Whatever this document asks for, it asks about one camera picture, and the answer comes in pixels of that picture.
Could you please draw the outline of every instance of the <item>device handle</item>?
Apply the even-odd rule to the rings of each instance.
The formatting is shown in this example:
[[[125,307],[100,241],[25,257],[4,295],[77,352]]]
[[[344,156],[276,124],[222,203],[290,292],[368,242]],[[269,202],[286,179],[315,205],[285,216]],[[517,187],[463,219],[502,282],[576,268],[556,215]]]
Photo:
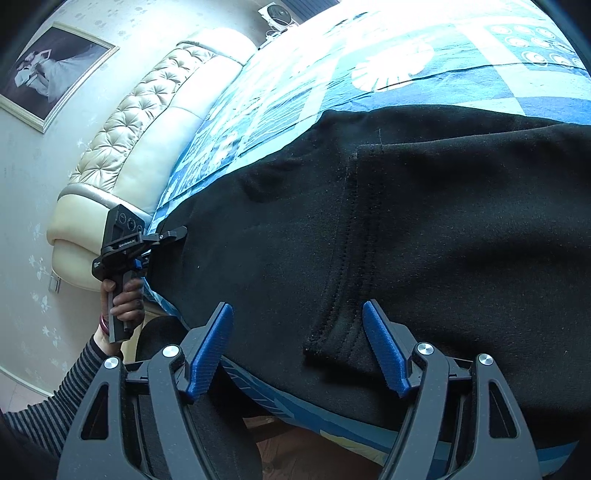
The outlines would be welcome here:
[[[111,278],[115,282],[115,289],[109,292],[109,343],[121,343],[129,340],[134,334],[130,322],[122,322],[111,313],[113,299],[123,292],[123,286],[133,278],[134,272],[128,271],[124,274],[115,274]]]

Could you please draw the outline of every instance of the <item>blue bedsheet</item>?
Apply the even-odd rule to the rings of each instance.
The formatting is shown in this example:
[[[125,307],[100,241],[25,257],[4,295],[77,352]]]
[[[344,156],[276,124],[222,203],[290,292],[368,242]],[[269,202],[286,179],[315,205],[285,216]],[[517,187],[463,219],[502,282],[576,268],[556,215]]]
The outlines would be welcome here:
[[[327,109],[438,103],[591,124],[589,75],[564,35],[528,0],[366,3],[371,7],[333,7],[251,59],[178,159],[150,232],[183,200],[278,151]],[[307,404],[228,359],[223,365],[284,421],[385,461],[396,432]],[[539,450],[542,472],[559,468],[572,448]],[[448,451],[440,442],[435,477]]]

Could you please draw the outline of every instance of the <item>hand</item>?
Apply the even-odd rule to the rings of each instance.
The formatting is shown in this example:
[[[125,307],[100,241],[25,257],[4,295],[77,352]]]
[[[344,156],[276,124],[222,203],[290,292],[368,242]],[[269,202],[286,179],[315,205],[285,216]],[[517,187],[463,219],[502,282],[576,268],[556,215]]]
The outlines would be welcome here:
[[[101,313],[105,320],[109,319],[109,293],[115,289],[115,282],[103,280],[100,286]],[[134,278],[123,287],[123,292],[113,299],[113,315],[124,322],[131,322],[136,328],[144,321],[144,281]],[[100,326],[96,329],[94,339],[103,352],[109,356],[116,355],[121,350],[120,343],[109,343],[109,337],[105,335]]]

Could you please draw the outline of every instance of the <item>wrist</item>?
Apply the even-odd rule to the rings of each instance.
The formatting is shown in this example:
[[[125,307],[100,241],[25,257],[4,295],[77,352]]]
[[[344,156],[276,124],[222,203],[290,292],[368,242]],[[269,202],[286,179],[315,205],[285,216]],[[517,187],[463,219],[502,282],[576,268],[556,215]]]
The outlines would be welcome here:
[[[117,355],[121,351],[120,343],[109,343],[109,336],[103,332],[103,329],[98,326],[93,336],[97,346],[100,350],[108,356]]]

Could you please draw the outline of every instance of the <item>red bracelet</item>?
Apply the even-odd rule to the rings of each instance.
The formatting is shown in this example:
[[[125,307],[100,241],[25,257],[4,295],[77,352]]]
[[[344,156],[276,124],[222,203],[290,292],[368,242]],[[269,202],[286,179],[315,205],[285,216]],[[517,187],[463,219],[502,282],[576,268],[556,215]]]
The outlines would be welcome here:
[[[109,336],[109,324],[105,322],[105,318],[103,314],[100,314],[100,321],[99,321],[100,329],[103,330],[103,333],[106,336]]]

